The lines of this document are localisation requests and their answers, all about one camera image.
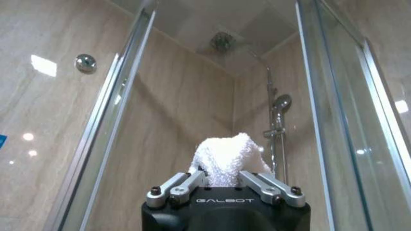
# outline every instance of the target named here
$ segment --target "bolt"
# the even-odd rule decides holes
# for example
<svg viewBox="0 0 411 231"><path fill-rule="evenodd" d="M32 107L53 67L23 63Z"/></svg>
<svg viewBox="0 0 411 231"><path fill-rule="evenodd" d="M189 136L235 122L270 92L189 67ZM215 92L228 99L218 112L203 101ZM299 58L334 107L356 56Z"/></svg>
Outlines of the bolt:
<svg viewBox="0 0 411 231"><path fill-rule="evenodd" d="M169 203L171 207L175 208L175 207L179 206L180 200L179 200L179 198L171 196L169 199L168 199L168 203Z"/></svg>
<svg viewBox="0 0 411 231"><path fill-rule="evenodd" d="M298 196L303 195L303 193L302 193L302 188L300 188L300 187L296 187L296 186L292 186L292 187L291 187L291 193L292 193L294 195L298 195Z"/></svg>
<svg viewBox="0 0 411 231"><path fill-rule="evenodd" d="M159 196L161 194L160 186L153 186L149 192L153 196Z"/></svg>
<svg viewBox="0 0 411 231"><path fill-rule="evenodd" d="M272 205L280 205L283 202L283 198L280 195L275 195L272 198Z"/></svg>

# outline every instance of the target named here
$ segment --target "beige wall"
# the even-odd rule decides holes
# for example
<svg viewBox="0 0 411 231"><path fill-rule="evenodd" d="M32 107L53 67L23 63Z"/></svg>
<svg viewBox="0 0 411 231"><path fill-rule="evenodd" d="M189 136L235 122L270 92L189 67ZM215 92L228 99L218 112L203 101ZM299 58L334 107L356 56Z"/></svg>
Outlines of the beige wall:
<svg viewBox="0 0 411 231"><path fill-rule="evenodd" d="M0 3L0 230L43 229L131 20L101 0ZM92 75L73 67L80 53L97 60ZM56 63L55 77L32 55Z"/></svg>
<svg viewBox="0 0 411 231"><path fill-rule="evenodd" d="M299 37L272 51L266 60L274 70L278 96L290 94L292 97L286 112L288 184L300 186L307 195L311 229L324 231L328 229L326 202ZM264 160L270 163L268 143L263 137L263 131L270 129L267 97L267 74L256 65L242 74L235 84L234 131L247 132L258 144L266 145ZM278 152L276 177L283 179L280 157Z"/></svg>
<svg viewBox="0 0 411 231"><path fill-rule="evenodd" d="M407 0L342 0L342 9L368 38L394 101L404 100L400 114L411 138L411 3Z"/></svg>
<svg viewBox="0 0 411 231"><path fill-rule="evenodd" d="M147 190L187 171L196 145L231 136L234 80L153 30L88 230L140 230Z"/></svg>

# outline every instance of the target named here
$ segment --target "glass panel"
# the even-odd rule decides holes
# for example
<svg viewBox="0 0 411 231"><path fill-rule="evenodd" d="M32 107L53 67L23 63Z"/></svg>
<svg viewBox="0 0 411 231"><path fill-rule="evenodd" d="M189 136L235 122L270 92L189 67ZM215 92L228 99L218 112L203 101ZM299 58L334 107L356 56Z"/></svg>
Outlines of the glass panel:
<svg viewBox="0 0 411 231"><path fill-rule="evenodd" d="M340 230L408 230L410 181L359 37L328 7L323 1L299 1L331 225Z"/></svg>
<svg viewBox="0 0 411 231"><path fill-rule="evenodd" d="M350 153L374 230L407 230L411 226L410 183L387 127L360 46L320 5L320 19L346 123Z"/></svg>
<svg viewBox="0 0 411 231"><path fill-rule="evenodd" d="M44 227L131 24L109 1L0 1L0 230Z"/></svg>
<svg viewBox="0 0 411 231"><path fill-rule="evenodd" d="M299 24L331 230L367 230L316 3L300 0Z"/></svg>
<svg viewBox="0 0 411 231"><path fill-rule="evenodd" d="M69 211L64 221L63 230L84 229L88 221L89 210L93 204L95 193L99 188L100 180L99 173L104 170L104 157L109 151L109 139L116 134L116 120L119 118L120 105L124 100L125 86L132 84L128 77L132 71L132 66L139 60L136 59L137 52L144 49L143 39L147 33L151 15L144 11L139 14L135 31L131 37L131 46L127 48L125 54L120 59L116 67L115 75L119 75L115 88L109 97L109 102L104 112L101 126L89 153L89 159L83 172L81 180L76 190L75 197L69 206Z"/></svg>
<svg viewBox="0 0 411 231"><path fill-rule="evenodd" d="M171 38L181 26L175 19L187 16L173 12L179 3L159 6L87 230L140 230L149 188L187 171L204 139L232 136L234 79ZM160 24L175 31L165 34Z"/></svg>

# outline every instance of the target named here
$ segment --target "shower enclosure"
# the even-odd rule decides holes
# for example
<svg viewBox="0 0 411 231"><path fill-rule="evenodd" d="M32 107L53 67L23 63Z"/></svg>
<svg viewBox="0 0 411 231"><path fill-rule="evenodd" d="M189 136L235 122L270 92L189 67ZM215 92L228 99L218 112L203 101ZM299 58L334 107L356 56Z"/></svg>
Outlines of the shower enclosure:
<svg viewBox="0 0 411 231"><path fill-rule="evenodd" d="M0 3L0 228L139 230L148 189L199 143L247 132L270 162L270 126L287 128L276 177L302 187L311 230L408 230L410 128L372 42L332 1L252 2Z"/></svg>

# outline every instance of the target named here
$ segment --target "metal frame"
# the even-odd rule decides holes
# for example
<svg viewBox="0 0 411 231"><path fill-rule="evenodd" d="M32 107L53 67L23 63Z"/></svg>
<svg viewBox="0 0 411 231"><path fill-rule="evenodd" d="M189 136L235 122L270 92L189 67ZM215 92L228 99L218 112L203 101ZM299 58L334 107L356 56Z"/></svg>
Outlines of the metal frame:
<svg viewBox="0 0 411 231"><path fill-rule="evenodd" d="M80 175L83 172L83 165L85 164L91 146L92 146L95 136L99 130L109 95L113 90L115 80L116 80L115 70L116 70L116 67L120 65L120 63L121 61L119 61L119 54L116 54L113 62L109 67L107 77L105 77L105 81L101 87L101 91L97 97L97 101L92 109L88 123L87 123L84 132L83 132L80 143L77 145L73 159L68 167L68 171L67 171L65 178L64 178L64 181L60 187L60 191L59 191L59 194L57 194L57 197L53 202L52 209L48 215L48 219L47 219L45 226L44 226L45 231L57 230L60 227L60 223L61 223L61 220L65 214L65 210L69 205L71 196L76 190L77 179L80 178Z"/></svg>
<svg viewBox="0 0 411 231"><path fill-rule="evenodd" d="M121 52L121 57L119 58L119 54L116 54L113 62L111 64L109 67L109 71L105 77L105 81L101 87L101 91L95 103L95 107L92 109L92 113L88 119L88 123L85 125L85 129L83 132L83 136L77 145L77 149L73 155L73 159L71 162L71 165L68 167L68 171L65 174L65 178L63 180L63 184L52 205L52 209L51 212L48 214L48 218L47 218L47 222L44 225L43 230L44 231L53 231L53 230L59 230L61 228L61 224L64 221L64 217L67 215L68 209L69 209L69 204L72 201L72 198L75 196L75 192L79 186L79 182L81 179L81 174L87 165L87 160L88 160L88 156L91 154L91 149L92 149L92 145L96 139L96 135L97 135L97 131L101 125L101 121L103 121L103 116L107 110L107 105L108 105L108 101L113 92L113 88L115 88L115 83L117 81L119 78L119 72L123 68L123 62L124 62L124 58L127 57L132 44L136 40L136 29L137 29L137 19L140 18L141 12L143 12L143 7L148 4L148 1L144 1L144 3L140 6L140 10L139 10L139 14L136 15L136 20L133 21L132 24L132 29L131 29L131 33L129 33L129 38L127 40L123 52ZM148 31L151 29L152 26L152 22L153 21L153 15L151 18L151 22L148 25ZM141 46L144 48L145 42L147 42L147 38L148 38L148 33L145 32L144 34L144 39L141 42ZM137 64L136 61L139 63L140 58L141 58L141 54L143 54L143 49L139 50L136 58L135 58L135 63L132 65L132 70L131 70L131 74L137 72ZM127 86L125 89L125 97L124 100L121 102L120 105L120 116L123 114L123 110L125 107L125 102L127 102L127 98L128 98L128 94L129 94L129 90L131 90L131 86Z"/></svg>
<svg viewBox="0 0 411 231"><path fill-rule="evenodd" d="M338 5L334 3L332 0L316 0L319 1L327 10L331 12L332 16L336 18L342 26L344 27L346 31L354 38L354 40L358 42L360 46L363 46L364 36L362 35L359 29L355 27L355 25L351 23L348 18L344 16L343 12L340 11Z"/></svg>
<svg viewBox="0 0 411 231"><path fill-rule="evenodd" d="M132 88L132 85L133 85L133 80L135 80L135 77L137 75L137 67L139 67L139 64L140 64L140 61L141 61L141 55L143 55L145 43L147 43L147 40L148 40L151 28L152 28L152 25L153 25L155 14L156 14L156 12L153 11L149 22L148 22L148 26L147 26L147 29L145 29L145 32L144 32L144 37L143 37L143 40L141 40L140 48L139 48L136 57L133 59L133 66L131 68L131 72L129 72L129 75L128 75L128 78L127 78L127 83L125 83L127 87L125 87L125 91L124 91L124 98L123 98L121 103L120 103L119 114L116 116L113 130L112 130L112 133L109 135L108 145L107 145L105 152L104 152L103 162L101 162L101 165L100 165L99 174L97 174L92 194L91 194L88 205L87 205L87 210L85 210L85 215L84 215L84 219L83 219L83 222L81 222L80 230L85 230L92 206L93 206L93 203L95 203L95 199L96 199L96 195L97 195L97 191L99 191L99 187L100 187L103 173L104 173L104 170L105 170L105 165L107 165L109 153L112 151L112 146L113 146L115 139L116 139L116 136L117 136L120 121L121 121L121 118L123 118L123 112L124 112L125 105L127 105L127 102L128 102L127 99L128 99L131 88Z"/></svg>
<svg viewBox="0 0 411 231"><path fill-rule="evenodd" d="M395 103L388 95L388 87L384 83L378 71L378 64L375 62L375 56L370 47L367 39L363 41L363 53L368 64L374 86L376 89L378 98L382 104L384 117L387 118L392 138L396 144L402 165L407 173L408 184L411 184L411 156L410 156L410 142L407 140L407 134L403 129L403 125L399 119L399 115L395 108Z"/></svg>
<svg viewBox="0 0 411 231"><path fill-rule="evenodd" d="M295 10L296 10L296 17L298 17L298 24L299 24L299 33L300 33L300 40L302 40L302 49L303 49L303 58L304 58L304 66L306 66L306 76L307 76L307 84L308 84L308 93L310 93L310 102L311 102L311 110L312 110L312 120L314 120L314 131L315 131L315 139L316 139L316 148L319 153L319 162L320 162L320 172L322 172L322 182L324 187L324 201L326 201L326 210L327 210L327 218L328 218L328 225L330 230L335 230L334 225L334 216L332 216L332 208L331 208L331 197L330 197L330 190L328 190L328 182L326 176L326 164L324 164L324 154L323 154L323 147L320 137L320 130L319 130L319 121L318 121L318 114L316 114L316 104L314 100L314 90L312 90L312 83L311 83L311 73L310 73L310 64L308 64L308 54L307 54L307 47L306 47L306 39L304 39L304 31L303 31L303 19L302 19L302 12L300 12L300 2L299 0L295 2Z"/></svg>
<svg viewBox="0 0 411 231"><path fill-rule="evenodd" d="M343 101L342 101L342 91L338 87L336 84L336 74L335 74L335 67L334 67L334 62L331 61L331 52L330 52L330 44L328 44L328 39L326 36L326 29L324 29L324 23L322 20L322 13L320 13L320 7L326 8L326 11L331 12L332 17L335 17L336 21L340 23L340 25L344 27L347 33L352 36L352 34L355 34L355 31L350 32L350 30L347 28L354 28L354 26L351 25L350 21L344 19L342 13L338 13L339 11L336 10L336 6L332 6L331 4L327 4L330 2L324 2L323 0L315 0L315 8L316 8L316 14L318 14L318 20L319 20L319 27L320 27L320 33L322 33L322 37L323 37L323 43L324 43L324 52L326 52L326 56L327 56L327 66L328 66L328 71L330 71L330 76L331 76L331 91L334 94L334 99L332 99L332 104L336 104L336 107L332 107L332 109L336 112L336 116L338 116L338 121L339 121L339 130L343 131L343 142L346 144L346 147L348 149L348 155L351 156L351 169L352 169L352 173L354 173L354 179L356 181L356 187L358 187L358 197L360 199L360 204L362 204L362 211L364 214L364 227L362 227L362 229L364 229L367 227L368 230L372 230L372 222L371 222L371 216L370 216L370 211L368 211L368 205L367 205L367 200L366 200L366 194L364 194L364 189L363 189L363 183L360 181L360 173L359 173L359 169L356 166L358 165L358 160L355 158L355 149L354 149L354 142L352 142L352 137L350 135L348 132L348 122L346 120L346 112L343 110Z"/></svg>
<svg viewBox="0 0 411 231"><path fill-rule="evenodd" d="M278 206L282 201L291 207L306 206L306 195L299 187L290 187L280 182L272 173L252 174L248 171L240 171L239 186L250 187L264 203ZM168 198L168 203L172 208L189 201L189 195L198 187L208 186L208 178L203 170L189 173L177 173L171 177L161 186L153 186L147 192L145 204L149 208L157 209L164 206Z"/></svg>

